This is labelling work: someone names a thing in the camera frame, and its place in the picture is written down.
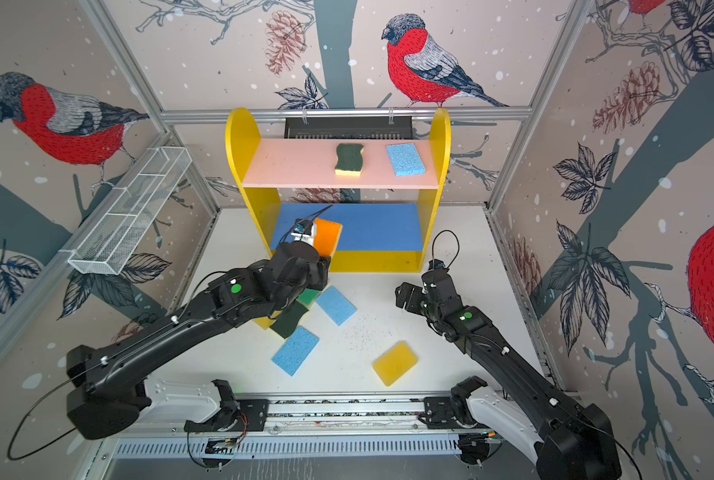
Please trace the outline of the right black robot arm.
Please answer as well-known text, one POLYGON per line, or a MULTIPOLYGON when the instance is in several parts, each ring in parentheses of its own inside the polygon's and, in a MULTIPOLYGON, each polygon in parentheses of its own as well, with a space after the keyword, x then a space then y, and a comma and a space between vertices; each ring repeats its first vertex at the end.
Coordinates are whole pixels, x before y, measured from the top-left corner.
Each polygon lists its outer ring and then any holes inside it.
POLYGON ((458 423, 493 429, 534 464, 542 479, 620 478, 608 416, 594 404, 581 406, 534 369, 486 314, 463 303, 448 269, 425 272, 419 286, 402 283, 395 300, 398 308, 424 317, 508 395, 497 399, 478 377, 460 382, 451 391, 458 423))

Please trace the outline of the orange topped yellow sponge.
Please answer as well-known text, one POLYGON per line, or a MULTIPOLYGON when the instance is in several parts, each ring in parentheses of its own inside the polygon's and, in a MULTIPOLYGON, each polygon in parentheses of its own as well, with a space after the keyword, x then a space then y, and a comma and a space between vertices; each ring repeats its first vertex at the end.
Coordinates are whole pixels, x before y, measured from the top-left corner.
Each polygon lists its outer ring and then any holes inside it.
POLYGON ((321 257, 333 257, 343 231, 343 225, 317 218, 314 220, 314 226, 316 227, 314 248, 321 257))

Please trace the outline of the dark green scrub sponge front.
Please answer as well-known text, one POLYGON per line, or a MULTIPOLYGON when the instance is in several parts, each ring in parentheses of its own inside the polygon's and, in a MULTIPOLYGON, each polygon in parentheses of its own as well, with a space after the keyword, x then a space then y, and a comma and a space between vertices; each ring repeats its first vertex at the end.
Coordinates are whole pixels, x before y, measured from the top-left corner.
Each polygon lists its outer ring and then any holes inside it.
POLYGON ((359 177, 364 164, 363 148, 362 144, 340 143, 336 147, 335 174, 337 176, 359 177))

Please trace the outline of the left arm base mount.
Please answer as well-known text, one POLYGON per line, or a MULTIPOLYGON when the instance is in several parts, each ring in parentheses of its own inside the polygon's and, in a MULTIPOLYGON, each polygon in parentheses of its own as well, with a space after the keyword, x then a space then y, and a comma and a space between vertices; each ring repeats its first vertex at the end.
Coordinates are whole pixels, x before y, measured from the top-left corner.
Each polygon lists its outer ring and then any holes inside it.
POLYGON ((218 410, 202 422, 185 421, 187 433, 261 432, 265 428, 270 401, 268 399, 237 399, 229 382, 214 379, 220 401, 218 410))

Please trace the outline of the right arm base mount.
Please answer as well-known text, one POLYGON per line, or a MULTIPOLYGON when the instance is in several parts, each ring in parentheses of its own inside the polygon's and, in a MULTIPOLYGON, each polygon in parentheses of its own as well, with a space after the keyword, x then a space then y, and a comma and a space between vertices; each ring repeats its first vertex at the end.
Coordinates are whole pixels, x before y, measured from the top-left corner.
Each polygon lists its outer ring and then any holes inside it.
POLYGON ((417 419, 430 430, 490 429, 489 425, 475 421, 456 396, 425 397, 417 419))

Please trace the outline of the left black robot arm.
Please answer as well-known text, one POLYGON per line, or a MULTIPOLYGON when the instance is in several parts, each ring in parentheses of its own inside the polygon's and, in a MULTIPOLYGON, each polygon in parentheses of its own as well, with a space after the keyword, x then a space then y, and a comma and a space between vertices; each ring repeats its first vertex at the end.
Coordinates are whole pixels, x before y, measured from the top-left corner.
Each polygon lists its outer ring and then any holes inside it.
POLYGON ((144 389, 152 372, 214 336, 284 311, 307 289, 323 290, 330 265, 330 257, 306 242, 284 243, 269 259, 224 272, 178 310, 130 337, 103 348, 72 349, 69 420, 88 440, 128 428, 152 403, 144 389))

